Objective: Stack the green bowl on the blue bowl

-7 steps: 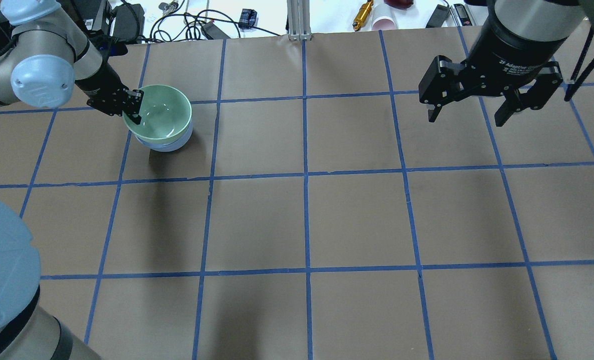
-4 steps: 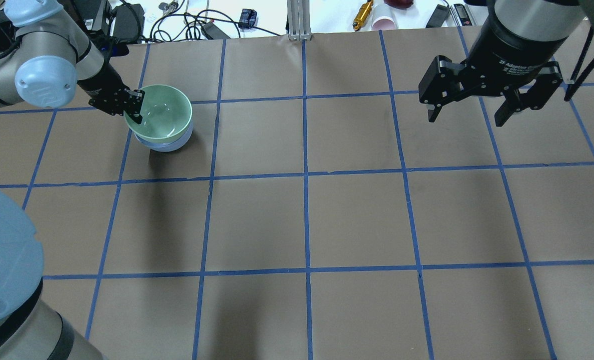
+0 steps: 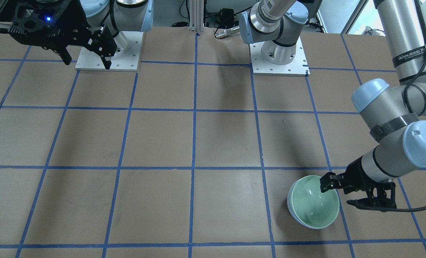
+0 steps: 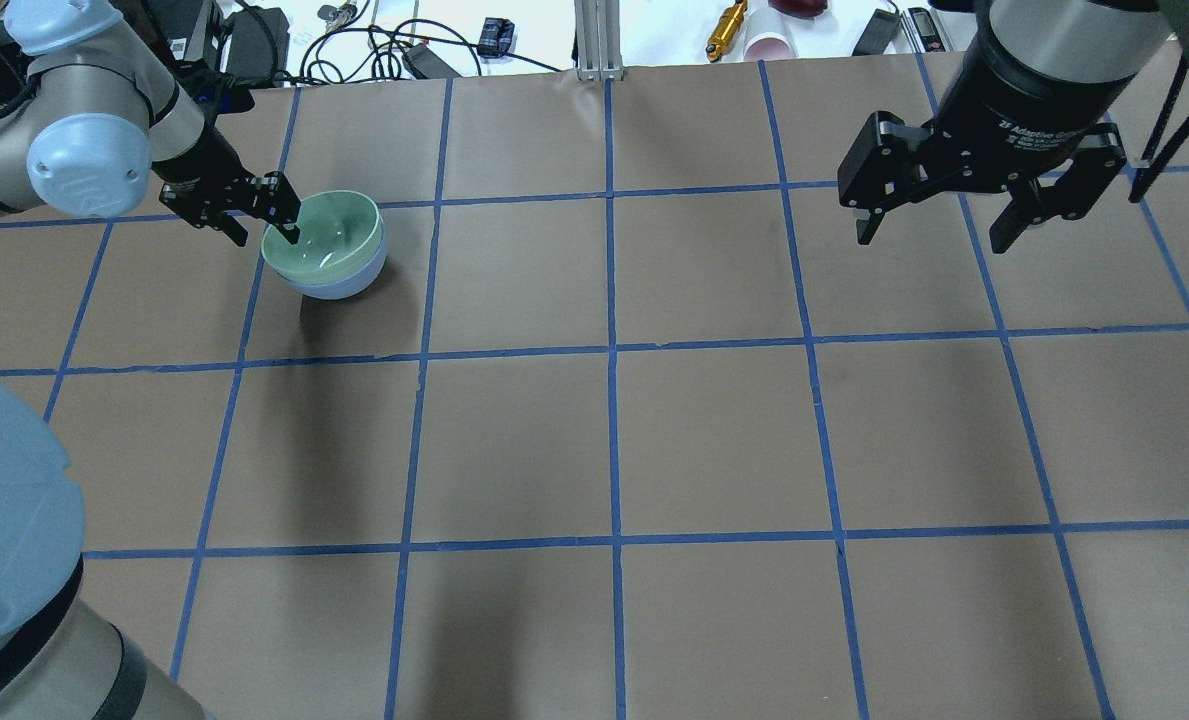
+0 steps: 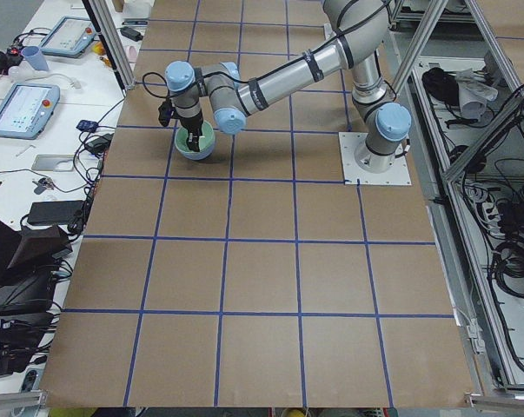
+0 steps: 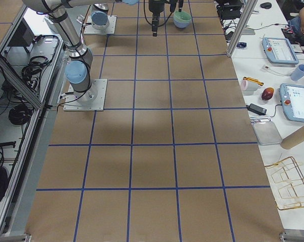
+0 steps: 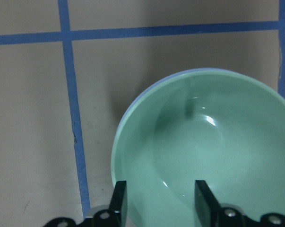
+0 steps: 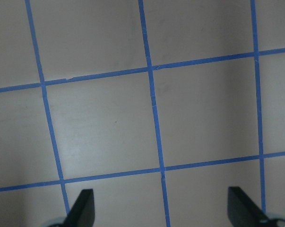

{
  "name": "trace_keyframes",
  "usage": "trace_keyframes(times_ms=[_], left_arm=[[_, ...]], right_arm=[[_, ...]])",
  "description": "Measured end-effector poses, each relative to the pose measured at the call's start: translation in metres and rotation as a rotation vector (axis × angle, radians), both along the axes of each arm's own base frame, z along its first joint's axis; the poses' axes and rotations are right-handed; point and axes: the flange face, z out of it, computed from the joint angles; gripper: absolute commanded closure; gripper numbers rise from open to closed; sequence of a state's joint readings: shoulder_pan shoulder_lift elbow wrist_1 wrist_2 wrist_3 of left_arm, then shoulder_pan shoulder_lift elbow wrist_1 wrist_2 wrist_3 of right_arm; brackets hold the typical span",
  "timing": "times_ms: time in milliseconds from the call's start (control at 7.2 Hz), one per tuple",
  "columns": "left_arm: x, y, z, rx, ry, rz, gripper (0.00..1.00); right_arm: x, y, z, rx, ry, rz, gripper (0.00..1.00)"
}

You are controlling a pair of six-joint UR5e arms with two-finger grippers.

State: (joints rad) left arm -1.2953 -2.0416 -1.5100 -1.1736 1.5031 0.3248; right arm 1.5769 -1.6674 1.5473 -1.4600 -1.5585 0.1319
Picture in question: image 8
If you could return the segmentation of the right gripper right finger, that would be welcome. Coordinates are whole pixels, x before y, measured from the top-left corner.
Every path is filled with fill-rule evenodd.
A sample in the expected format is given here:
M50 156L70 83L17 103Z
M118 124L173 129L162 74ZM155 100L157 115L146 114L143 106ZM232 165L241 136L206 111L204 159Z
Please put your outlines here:
M233 227L268 227L270 219L238 186L228 187L227 216Z

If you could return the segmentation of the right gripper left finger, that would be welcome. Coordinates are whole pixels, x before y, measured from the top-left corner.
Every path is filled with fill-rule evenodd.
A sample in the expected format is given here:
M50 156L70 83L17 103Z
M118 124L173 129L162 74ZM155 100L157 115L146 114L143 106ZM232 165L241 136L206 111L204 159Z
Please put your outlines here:
M83 189L64 219L64 227L92 227L95 222L93 189Z

